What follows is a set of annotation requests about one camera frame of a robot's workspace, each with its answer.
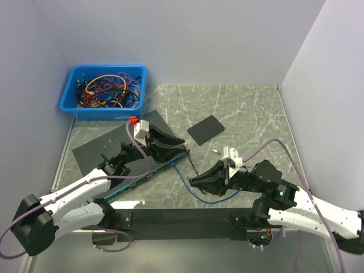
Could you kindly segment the aluminium rail frame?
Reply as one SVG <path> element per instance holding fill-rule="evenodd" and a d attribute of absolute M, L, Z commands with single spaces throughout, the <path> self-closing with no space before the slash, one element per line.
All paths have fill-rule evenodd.
<path fill-rule="evenodd" d="M 296 170 L 297 175 L 299 176 L 301 182 L 303 183 L 303 186 L 305 187 L 305 192 L 309 196 L 309 202 L 314 206 L 314 210 L 318 213 L 319 219 L 325 226 L 324 230 L 328 232 L 329 240 L 332 242 L 336 250 L 337 258 L 340 265 L 340 271 L 345 272 L 345 266 L 342 260 L 342 255 L 338 248 L 338 243 L 334 239 L 334 236 L 330 231 L 329 224 L 324 218 L 322 211 L 313 201 L 313 196 L 308 189 L 308 184 L 305 181 L 305 178 L 303 178 L 301 172 L 298 170 L 296 163 L 294 162 L 291 154 L 289 153 L 284 143 L 278 138 L 272 138 L 266 141 L 263 145 L 261 145 L 250 157 L 248 157 L 247 159 L 243 159 L 243 162 L 248 162 L 271 142 L 278 142 L 289 157 L 293 167 Z M 61 220 L 61 218 L 64 217 L 67 213 L 72 212 L 72 208 L 78 202 L 83 202 L 89 197 L 93 197 L 98 193 L 103 193 L 106 192 L 106 190 L 111 189 L 112 179 L 130 180 L 144 178 L 150 173 L 151 163 L 148 164 L 148 170 L 145 173 L 137 176 L 108 176 L 106 175 L 105 171 L 96 168 L 90 174 L 86 175 L 82 179 L 72 183 L 70 186 L 60 191 L 50 193 L 48 195 L 42 196 L 41 198 L 36 198 L 35 196 L 31 195 L 29 198 L 32 200 L 32 204 L 28 209 L 23 212 L 23 214 L 21 214 L 18 218 L 14 219 L 12 224 L 16 225 L 16 223 L 27 218 L 28 216 L 35 215 L 36 212 L 40 210 L 43 214 L 45 214 L 46 218 L 49 218 L 51 220 L 52 226 L 54 226 L 55 223 Z"/>

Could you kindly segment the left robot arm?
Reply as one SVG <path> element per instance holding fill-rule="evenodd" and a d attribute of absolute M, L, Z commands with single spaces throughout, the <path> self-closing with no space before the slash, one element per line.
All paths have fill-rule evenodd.
<path fill-rule="evenodd" d="M 88 199 L 135 182 L 153 172 L 153 165 L 166 164 L 186 154 L 185 140 L 167 134 L 145 120 L 128 121 L 129 143 L 110 139 L 101 153 L 102 163 L 80 180 L 42 197 L 28 195 L 19 204 L 9 230 L 24 253 L 36 256 L 74 230 L 96 226 L 103 230 L 115 222 L 115 210 L 99 198 Z"/>

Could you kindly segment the large black network switch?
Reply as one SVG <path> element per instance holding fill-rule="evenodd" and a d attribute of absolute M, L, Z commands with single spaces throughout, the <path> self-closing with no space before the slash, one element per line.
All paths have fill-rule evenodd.
<path fill-rule="evenodd" d="M 147 113 L 142 119 L 148 121 L 150 125 L 155 125 L 162 131 L 175 136 L 156 110 Z M 105 171 L 106 175 L 110 176 L 137 176 L 145 173 L 148 170 L 148 164 L 151 163 L 151 173 L 146 177 L 130 180 L 112 179 L 111 189 L 105 193 L 98 194 L 95 198 L 111 199 L 147 180 L 148 177 L 170 165 L 170 163 L 186 158 L 189 154 L 189 150 L 183 144 L 187 152 L 180 154 L 166 163 L 156 164 L 151 157 L 149 160 L 141 159 L 128 163 L 127 152 L 130 143 L 131 140 L 127 135 L 126 126 L 122 125 L 73 150 L 73 155 L 84 176 L 95 168 Z"/>

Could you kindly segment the blue plastic bin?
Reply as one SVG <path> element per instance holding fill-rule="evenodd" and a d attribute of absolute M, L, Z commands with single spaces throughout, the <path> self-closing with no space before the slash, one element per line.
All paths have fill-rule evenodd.
<path fill-rule="evenodd" d="M 146 67 L 138 64 L 75 66 L 67 79 L 59 108 L 80 121 L 140 117 L 146 78 Z"/>

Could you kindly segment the small black network switch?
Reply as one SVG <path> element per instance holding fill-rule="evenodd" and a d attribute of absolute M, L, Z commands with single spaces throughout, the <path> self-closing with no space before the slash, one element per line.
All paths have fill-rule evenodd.
<path fill-rule="evenodd" d="M 202 146 L 224 130 L 225 127 L 221 122 L 214 115 L 210 115 L 190 127 L 187 133 L 199 146 Z"/>

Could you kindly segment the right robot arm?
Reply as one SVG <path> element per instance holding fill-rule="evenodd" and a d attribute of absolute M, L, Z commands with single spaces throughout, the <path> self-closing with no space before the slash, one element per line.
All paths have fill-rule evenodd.
<path fill-rule="evenodd" d="M 282 176 L 268 160 L 247 169 L 238 152 L 225 147 L 223 157 L 208 171 L 190 178 L 187 188 L 217 196 L 228 190 L 259 193 L 251 208 L 230 215 L 235 228 L 286 226 L 331 239 L 344 252 L 363 254 L 363 211 L 332 205 Z"/>

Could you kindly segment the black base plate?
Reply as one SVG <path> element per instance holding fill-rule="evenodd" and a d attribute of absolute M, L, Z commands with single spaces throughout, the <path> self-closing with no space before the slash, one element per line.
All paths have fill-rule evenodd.
<path fill-rule="evenodd" d="M 251 218 L 249 208 L 117 209 L 98 229 L 127 232 L 133 240 L 218 239 L 246 241 L 247 232 L 266 231 L 267 220 Z"/>

